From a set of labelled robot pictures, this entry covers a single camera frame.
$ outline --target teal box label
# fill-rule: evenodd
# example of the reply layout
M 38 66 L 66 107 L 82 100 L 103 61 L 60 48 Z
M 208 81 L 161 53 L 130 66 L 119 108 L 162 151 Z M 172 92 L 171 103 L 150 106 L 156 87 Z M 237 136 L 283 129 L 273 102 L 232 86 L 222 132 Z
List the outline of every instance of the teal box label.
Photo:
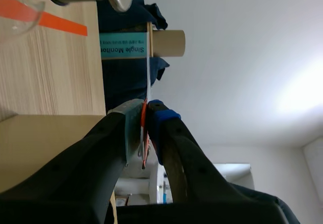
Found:
M 100 33 L 101 58 L 147 56 L 145 32 Z

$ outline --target navy fabric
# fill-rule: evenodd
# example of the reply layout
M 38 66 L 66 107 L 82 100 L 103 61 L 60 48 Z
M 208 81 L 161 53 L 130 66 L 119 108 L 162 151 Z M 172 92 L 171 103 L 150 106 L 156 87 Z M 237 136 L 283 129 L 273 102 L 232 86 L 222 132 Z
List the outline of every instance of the navy fabric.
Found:
M 168 26 L 158 6 L 145 5 L 144 0 L 132 0 L 131 7 L 124 13 L 116 12 L 109 0 L 98 1 L 96 4 L 100 32 L 130 28 L 146 22 L 152 22 L 158 30 L 165 30 Z
M 108 0 L 97 2 L 100 32 L 110 32 L 152 22 L 157 29 L 168 24 L 156 4 L 145 5 L 144 0 L 132 0 L 124 13 L 116 12 Z M 160 80 L 169 64 L 161 58 L 150 58 L 151 85 Z M 145 99 L 147 89 L 146 59 L 102 61 L 106 110 L 135 98 Z
M 289 206 L 284 201 L 279 199 L 278 197 L 273 196 L 273 195 L 269 195 L 269 194 L 266 194 L 263 192 L 251 190 L 251 189 L 245 188 L 240 185 L 235 185 L 235 184 L 231 184 L 231 185 L 234 188 L 236 188 L 238 191 L 240 191 L 242 194 L 244 194 L 245 196 L 247 196 L 253 200 L 276 203 L 282 209 L 289 224 L 300 224 L 300 222 L 296 218 L 295 214 L 292 212 L 291 208 L 289 208 Z
M 161 58 L 150 58 L 151 85 L 160 80 L 169 64 Z M 147 93 L 146 59 L 103 60 L 103 86 L 106 110 L 131 99 L 145 99 Z

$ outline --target orange tape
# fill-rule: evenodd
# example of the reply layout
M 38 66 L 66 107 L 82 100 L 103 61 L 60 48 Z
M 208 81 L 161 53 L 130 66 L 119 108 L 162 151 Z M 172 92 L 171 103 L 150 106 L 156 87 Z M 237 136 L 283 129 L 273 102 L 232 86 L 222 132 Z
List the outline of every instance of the orange tape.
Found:
M 0 17 L 29 22 L 37 17 L 37 11 L 18 0 L 0 0 Z M 38 25 L 87 36 L 86 26 L 54 16 L 47 12 L 42 13 Z

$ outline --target wooden table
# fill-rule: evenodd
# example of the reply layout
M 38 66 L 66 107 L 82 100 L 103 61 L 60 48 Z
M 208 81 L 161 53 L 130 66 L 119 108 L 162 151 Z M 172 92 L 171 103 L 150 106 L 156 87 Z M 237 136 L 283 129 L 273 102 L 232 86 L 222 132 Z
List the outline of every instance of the wooden table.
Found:
M 0 45 L 0 120 L 11 115 L 104 115 L 95 2 L 45 11 L 87 26 L 81 36 L 37 26 Z
M 48 2 L 45 11 L 87 26 L 88 36 L 36 27 L 0 45 L 0 121 L 6 119 L 0 122 L 0 192 L 80 140 L 105 115 L 96 3 Z

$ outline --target paper roll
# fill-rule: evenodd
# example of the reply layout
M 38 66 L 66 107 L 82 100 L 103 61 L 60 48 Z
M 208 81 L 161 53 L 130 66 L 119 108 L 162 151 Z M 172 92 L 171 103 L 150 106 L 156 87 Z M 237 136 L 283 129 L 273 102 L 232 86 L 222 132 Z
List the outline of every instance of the paper roll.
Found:
M 185 33 L 182 30 L 153 31 L 154 57 L 181 57 L 185 52 Z

